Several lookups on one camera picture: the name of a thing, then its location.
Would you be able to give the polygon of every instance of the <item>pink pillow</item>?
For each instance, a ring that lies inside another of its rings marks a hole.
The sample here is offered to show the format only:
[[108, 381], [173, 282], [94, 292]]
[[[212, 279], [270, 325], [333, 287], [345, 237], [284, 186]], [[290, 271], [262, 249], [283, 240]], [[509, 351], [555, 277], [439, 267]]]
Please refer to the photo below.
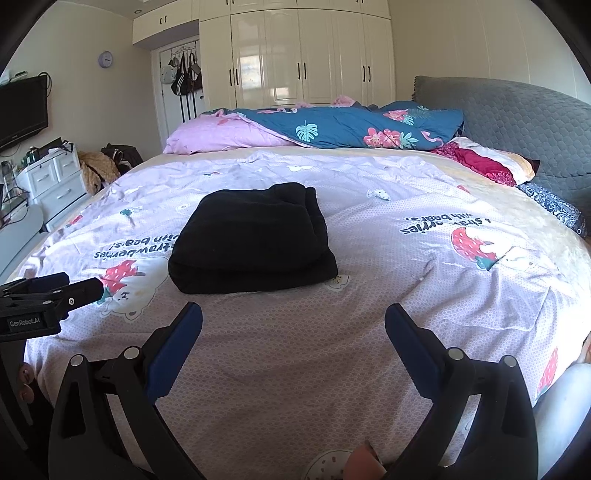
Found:
[[246, 147], [282, 147], [295, 145], [290, 140], [244, 121], [237, 113], [200, 115], [182, 124], [166, 141], [164, 153], [191, 155]]

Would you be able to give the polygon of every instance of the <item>black bag on floor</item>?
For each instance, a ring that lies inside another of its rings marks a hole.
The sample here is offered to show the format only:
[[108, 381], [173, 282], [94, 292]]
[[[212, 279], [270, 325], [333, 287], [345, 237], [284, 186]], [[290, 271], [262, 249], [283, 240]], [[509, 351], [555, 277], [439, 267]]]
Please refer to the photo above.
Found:
[[131, 145], [111, 145], [109, 143], [101, 152], [115, 162], [117, 170], [122, 175], [144, 162], [138, 150]]

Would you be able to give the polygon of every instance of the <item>drawer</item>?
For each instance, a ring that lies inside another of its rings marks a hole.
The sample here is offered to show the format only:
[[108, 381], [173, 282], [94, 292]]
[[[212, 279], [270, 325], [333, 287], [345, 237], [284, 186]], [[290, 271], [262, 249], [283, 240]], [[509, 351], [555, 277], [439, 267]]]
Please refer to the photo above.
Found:
[[72, 153], [64, 152], [54, 157], [53, 163], [56, 167], [58, 180], [62, 181], [80, 170], [80, 164], [78, 162], [76, 150]]
[[51, 161], [43, 162], [32, 168], [27, 174], [32, 197], [37, 197], [43, 192], [46, 192], [51, 187], [57, 185], [59, 181], [57, 179], [56, 167]]
[[82, 175], [79, 174], [48, 190], [39, 198], [36, 198], [35, 202], [41, 206], [43, 218], [49, 220], [85, 193], [86, 189], [82, 182]]

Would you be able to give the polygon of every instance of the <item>white wall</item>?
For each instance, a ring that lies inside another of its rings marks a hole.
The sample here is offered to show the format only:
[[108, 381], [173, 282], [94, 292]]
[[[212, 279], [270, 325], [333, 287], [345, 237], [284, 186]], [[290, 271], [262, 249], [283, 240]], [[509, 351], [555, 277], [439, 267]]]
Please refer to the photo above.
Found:
[[591, 103], [591, 85], [531, 0], [389, 0], [397, 99], [416, 75], [532, 83]]
[[[41, 17], [8, 68], [12, 74], [49, 72], [50, 126], [25, 140], [14, 161], [31, 145], [40, 147], [57, 137], [73, 141], [79, 150], [100, 151], [111, 142], [136, 146], [145, 160], [161, 153], [150, 52], [132, 46], [132, 28], [127, 18], [62, 1]], [[98, 65], [105, 50], [113, 54], [109, 69]]]

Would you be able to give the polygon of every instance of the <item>cable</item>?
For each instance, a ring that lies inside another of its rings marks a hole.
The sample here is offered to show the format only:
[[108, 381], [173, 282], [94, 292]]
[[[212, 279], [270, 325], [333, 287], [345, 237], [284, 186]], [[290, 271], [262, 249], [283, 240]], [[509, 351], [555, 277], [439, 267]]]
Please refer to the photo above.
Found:
[[11, 154], [8, 154], [8, 155], [0, 155], [0, 157], [2, 157], [2, 158], [10, 158], [10, 157], [13, 157], [14, 155], [16, 155], [18, 153], [18, 150], [21, 148], [21, 145], [22, 145], [22, 142], [20, 142], [17, 145], [17, 149], [14, 152], [12, 152]]
[[41, 75], [45, 75], [47, 77], [47, 97], [49, 98], [49, 94], [53, 88], [53, 80], [51, 79], [51, 75], [49, 75], [47, 72], [41, 72], [37, 76], [40, 77]]

